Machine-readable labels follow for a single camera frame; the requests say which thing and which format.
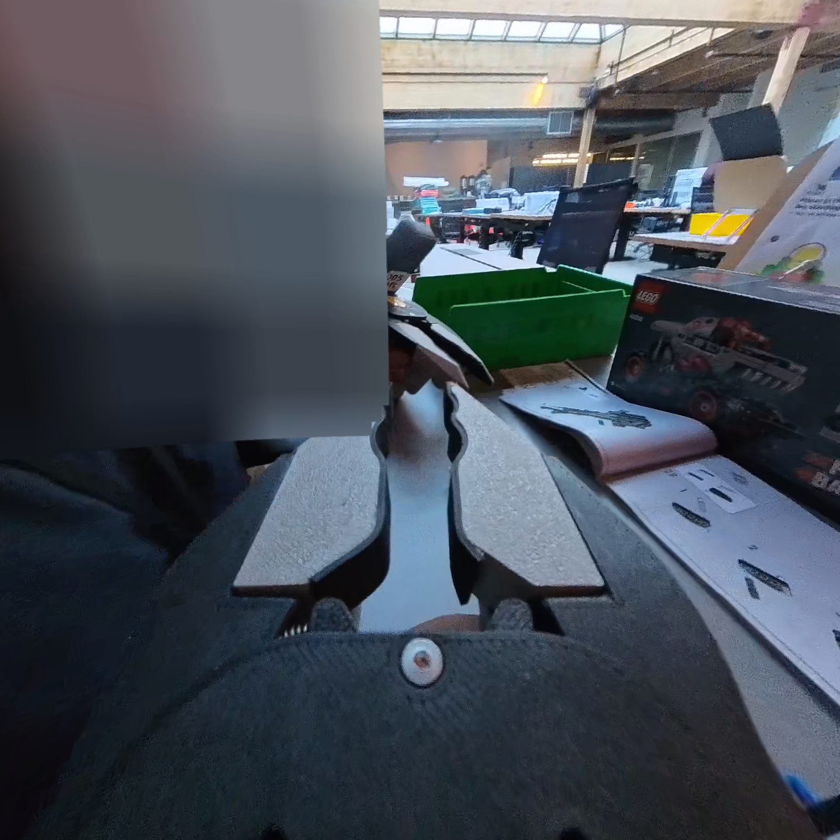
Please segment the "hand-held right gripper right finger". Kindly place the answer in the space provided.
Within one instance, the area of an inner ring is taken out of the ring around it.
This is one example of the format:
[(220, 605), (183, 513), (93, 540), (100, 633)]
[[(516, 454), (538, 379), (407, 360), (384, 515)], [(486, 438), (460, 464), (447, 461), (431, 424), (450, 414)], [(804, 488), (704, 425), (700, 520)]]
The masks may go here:
[(445, 387), (449, 565), (461, 603), (597, 597), (592, 552), (537, 448), (457, 384)]

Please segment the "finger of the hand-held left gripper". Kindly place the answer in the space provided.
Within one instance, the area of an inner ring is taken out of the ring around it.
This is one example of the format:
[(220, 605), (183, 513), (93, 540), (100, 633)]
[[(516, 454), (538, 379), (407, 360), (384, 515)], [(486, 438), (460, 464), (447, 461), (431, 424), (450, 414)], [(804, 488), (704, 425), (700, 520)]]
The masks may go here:
[(420, 322), (420, 329), (437, 345), (450, 355), (458, 365), (484, 385), (494, 385), (494, 378), (490, 374), (483, 360), (472, 348), (448, 325), (427, 316)]
[(390, 319), (388, 324), (392, 350), (401, 355), (401, 360), (392, 363), (390, 373), (393, 396), (414, 395), (428, 382), (440, 390), (448, 384), (468, 389), (460, 365), (425, 332), (396, 319)]

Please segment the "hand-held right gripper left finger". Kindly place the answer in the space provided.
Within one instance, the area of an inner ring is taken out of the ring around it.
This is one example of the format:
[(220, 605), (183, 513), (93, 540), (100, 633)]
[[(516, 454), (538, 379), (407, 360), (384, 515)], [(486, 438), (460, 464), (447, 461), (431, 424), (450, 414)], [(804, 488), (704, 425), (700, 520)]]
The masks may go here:
[(233, 581), (233, 593), (349, 608), (390, 566), (387, 427), (392, 405), (365, 436), (311, 437), (292, 457)]

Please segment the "green plastic bin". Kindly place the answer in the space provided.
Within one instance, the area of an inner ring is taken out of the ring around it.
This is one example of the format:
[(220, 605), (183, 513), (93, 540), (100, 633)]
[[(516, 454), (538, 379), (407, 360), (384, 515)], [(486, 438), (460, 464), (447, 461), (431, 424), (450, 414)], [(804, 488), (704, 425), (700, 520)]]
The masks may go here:
[(413, 300), (492, 371), (609, 356), (631, 287), (582, 269), (492, 269), (420, 276)]

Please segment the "black mesh office chair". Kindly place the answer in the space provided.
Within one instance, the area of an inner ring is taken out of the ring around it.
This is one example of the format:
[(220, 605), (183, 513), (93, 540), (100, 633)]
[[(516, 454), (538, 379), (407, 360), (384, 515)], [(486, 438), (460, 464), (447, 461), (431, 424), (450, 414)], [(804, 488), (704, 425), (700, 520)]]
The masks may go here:
[(601, 274), (625, 204), (634, 199), (633, 178), (560, 189), (537, 257), (547, 268), (568, 266)]

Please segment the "open instruction booklet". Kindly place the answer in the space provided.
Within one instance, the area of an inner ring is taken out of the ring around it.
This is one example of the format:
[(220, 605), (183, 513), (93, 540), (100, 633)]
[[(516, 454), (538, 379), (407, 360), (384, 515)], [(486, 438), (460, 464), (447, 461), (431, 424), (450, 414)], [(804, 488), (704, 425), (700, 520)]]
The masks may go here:
[(500, 400), (573, 436), (646, 530), (838, 702), (835, 528), (720, 456), (709, 427), (626, 402), (576, 369)]

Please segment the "person's dark clothing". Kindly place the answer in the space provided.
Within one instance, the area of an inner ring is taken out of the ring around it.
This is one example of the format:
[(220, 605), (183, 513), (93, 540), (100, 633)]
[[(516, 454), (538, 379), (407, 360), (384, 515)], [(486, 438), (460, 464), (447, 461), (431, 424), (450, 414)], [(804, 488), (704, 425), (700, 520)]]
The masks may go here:
[(2, 838), (48, 806), (161, 585), (228, 593), (304, 437), (2, 460)]

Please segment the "wooden background desk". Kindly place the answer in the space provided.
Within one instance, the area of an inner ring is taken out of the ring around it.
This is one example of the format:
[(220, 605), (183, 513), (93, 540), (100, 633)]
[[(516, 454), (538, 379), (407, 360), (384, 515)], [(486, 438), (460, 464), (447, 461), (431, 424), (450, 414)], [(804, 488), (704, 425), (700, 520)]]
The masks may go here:
[(633, 236), (633, 241), (650, 246), (651, 261), (671, 269), (716, 267), (738, 239), (738, 235), (718, 237), (684, 232)]

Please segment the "black toy truck box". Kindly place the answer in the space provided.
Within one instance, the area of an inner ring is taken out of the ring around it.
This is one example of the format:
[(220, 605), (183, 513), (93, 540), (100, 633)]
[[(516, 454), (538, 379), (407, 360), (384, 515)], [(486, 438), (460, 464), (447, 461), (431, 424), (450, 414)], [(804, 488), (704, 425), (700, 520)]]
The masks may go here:
[(638, 274), (607, 387), (709, 426), (722, 455), (838, 522), (838, 287)]

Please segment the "yellow plastic bin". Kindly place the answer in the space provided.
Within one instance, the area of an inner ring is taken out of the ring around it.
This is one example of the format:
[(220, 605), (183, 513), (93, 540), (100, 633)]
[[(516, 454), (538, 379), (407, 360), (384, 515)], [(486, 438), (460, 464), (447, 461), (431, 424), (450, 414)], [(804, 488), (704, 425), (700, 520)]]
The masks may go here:
[(688, 233), (704, 238), (738, 237), (750, 225), (754, 214), (755, 211), (748, 208), (693, 213), (689, 219)]

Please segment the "printed white paper sheet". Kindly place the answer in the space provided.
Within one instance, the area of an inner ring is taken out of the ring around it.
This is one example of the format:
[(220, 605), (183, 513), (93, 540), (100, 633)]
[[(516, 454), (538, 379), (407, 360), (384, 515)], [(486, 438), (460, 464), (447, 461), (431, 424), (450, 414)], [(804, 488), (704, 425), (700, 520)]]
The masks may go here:
[(826, 147), (748, 259), (762, 277), (839, 285), (839, 139)]

